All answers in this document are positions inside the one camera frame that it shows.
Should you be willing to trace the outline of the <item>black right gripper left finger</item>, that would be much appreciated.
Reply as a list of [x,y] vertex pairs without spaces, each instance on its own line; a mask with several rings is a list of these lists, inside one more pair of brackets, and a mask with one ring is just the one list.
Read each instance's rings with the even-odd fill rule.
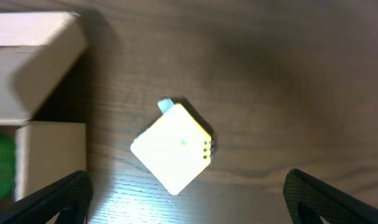
[[84,223],[93,197],[93,185],[85,170],[68,176],[15,202],[0,212],[0,224]]

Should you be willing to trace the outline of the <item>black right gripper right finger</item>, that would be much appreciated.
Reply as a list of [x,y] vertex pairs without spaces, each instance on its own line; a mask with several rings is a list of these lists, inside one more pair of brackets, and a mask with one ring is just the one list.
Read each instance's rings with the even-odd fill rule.
[[378,223],[378,209],[299,169],[286,175],[283,195],[293,223]]

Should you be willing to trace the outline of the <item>green tape roll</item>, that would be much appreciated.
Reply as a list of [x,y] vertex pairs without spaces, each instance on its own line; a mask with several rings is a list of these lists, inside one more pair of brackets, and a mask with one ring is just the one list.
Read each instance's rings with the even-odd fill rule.
[[0,199],[11,193],[16,173],[16,143],[13,138],[0,134]]

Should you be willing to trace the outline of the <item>yellow sticky note pad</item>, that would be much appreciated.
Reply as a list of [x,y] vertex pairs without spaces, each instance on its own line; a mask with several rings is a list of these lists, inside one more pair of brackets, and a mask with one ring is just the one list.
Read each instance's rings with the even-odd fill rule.
[[184,97],[164,98],[158,107],[162,115],[130,150],[171,195],[178,195],[210,165],[214,129]]

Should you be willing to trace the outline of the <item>brown cardboard box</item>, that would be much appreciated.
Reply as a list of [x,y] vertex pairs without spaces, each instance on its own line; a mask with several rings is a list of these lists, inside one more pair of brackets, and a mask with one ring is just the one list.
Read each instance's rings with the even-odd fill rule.
[[14,186],[0,201],[86,168],[83,123],[35,118],[86,48],[74,12],[0,12],[0,134],[16,143]]

